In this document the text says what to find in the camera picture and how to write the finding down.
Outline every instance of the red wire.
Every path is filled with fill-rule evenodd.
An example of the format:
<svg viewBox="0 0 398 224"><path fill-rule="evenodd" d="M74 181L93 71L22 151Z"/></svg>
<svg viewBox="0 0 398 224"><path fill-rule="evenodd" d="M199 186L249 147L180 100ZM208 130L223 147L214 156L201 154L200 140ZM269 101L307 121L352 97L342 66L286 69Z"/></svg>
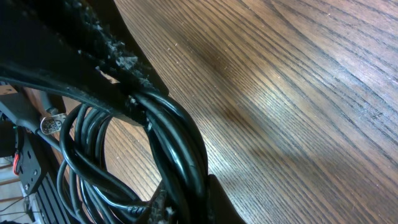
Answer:
<svg viewBox="0 0 398 224"><path fill-rule="evenodd" d="M17 172L17 165L18 165L18 161L19 161L19 154L15 153L15 157L14 157L14 163L12 165L12 171L14 171L15 175L19 175Z"/></svg>

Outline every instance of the black device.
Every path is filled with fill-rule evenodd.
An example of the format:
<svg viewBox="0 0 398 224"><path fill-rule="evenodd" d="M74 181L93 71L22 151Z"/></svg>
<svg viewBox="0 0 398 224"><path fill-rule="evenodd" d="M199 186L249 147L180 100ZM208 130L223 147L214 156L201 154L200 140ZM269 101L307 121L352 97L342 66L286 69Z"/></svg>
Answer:
<svg viewBox="0 0 398 224"><path fill-rule="evenodd" d="M0 1L0 30L6 34L0 35L0 80L82 102L63 122L60 142L43 135L26 113L18 111L11 119L62 152L57 193L72 219L80 223L244 223L218 179L208 174L205 144L195 122L168 97L167 87L112 0ZM118 82L111 83L104 73ZM6 105L4 110L12 116L10 108ZM142 126L148 135L162 176L148 202L106 171L104 137L112 118ZM67 188L66 166L70 167ZM46 177L43 182L53 181Z"/></svg>

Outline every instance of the wood grain surface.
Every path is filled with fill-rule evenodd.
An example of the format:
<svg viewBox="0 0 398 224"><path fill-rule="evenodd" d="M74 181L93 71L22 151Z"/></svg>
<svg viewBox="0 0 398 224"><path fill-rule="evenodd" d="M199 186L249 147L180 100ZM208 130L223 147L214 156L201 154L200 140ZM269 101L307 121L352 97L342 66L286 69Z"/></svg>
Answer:
<svg viewBox="0 0 398 224"><path fill-rule="evenodd" d="M116 2L248 223L398 223L398 1ZM160 181L141 128L113 120L106 161Z"/></svg>

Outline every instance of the cable bundle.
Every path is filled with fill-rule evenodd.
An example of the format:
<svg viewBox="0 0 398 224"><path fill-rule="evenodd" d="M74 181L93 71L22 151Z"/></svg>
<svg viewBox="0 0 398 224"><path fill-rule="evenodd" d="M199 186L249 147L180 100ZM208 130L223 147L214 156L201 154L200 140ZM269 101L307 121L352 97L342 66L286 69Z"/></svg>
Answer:
<svg viewBox="0 0 398 224"><path fill-rule="evenodd" d="M141 91L131 96L147 118L144 129L178 220L181 223L203 222L206 219L208 161L196 124L168 96L154 91ZM60 147L64 161L58 172L58 193L71 216L81 223L91 223L78 197L78 177L83 204L95 223L134 223L151 205L141 201L133 190L106 171L104 138L111 116L96 108L85 116L88 108L77 106L62 126ZM75 120L73 140L69 132ZM70 167L69 194L62 188L67 165Z"/></svg>

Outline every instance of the wooden tabletop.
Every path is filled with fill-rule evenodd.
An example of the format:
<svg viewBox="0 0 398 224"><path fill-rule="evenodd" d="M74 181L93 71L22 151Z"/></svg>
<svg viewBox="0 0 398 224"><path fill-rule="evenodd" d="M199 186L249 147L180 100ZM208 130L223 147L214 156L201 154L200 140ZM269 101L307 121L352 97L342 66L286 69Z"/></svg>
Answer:
<svg viewBox="0 0 398 224"><path fill-rule="evenodd" d="M116 2L248 223L398 223L397 0ZM106 139L149 199L143 130Z"/></svg>

